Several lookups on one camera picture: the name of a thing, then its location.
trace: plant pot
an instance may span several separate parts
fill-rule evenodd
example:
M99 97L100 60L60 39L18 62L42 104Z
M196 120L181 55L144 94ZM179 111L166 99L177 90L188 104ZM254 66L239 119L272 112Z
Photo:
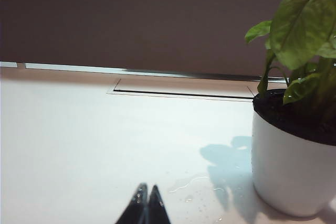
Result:
M297 132L304 127L286 128L286 122L276 122L261 109L261 103L283 92L272 90L264 101L253 101L254 185L260 197L281 212L312 216L336 195L336 146L300 137Z

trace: rectangular panel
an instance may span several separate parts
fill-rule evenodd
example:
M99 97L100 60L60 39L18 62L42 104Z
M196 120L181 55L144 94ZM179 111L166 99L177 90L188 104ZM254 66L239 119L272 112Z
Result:
M114 91L157 94L193 95L205 97L253 98L246 85L230 85L225 81L176 79L121 79Z

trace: gray wall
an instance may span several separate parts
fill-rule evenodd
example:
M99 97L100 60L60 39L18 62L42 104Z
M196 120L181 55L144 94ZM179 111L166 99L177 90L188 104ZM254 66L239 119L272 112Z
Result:
M2 61L258 75L280 0L2 0Z

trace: white desk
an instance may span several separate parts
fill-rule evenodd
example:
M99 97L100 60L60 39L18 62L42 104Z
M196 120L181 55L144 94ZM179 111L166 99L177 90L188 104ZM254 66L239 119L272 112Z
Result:
M1 68L1 221L112 224L156 183L172 224L336 223L283 215L251 181L252 104L107 94L118 76Z

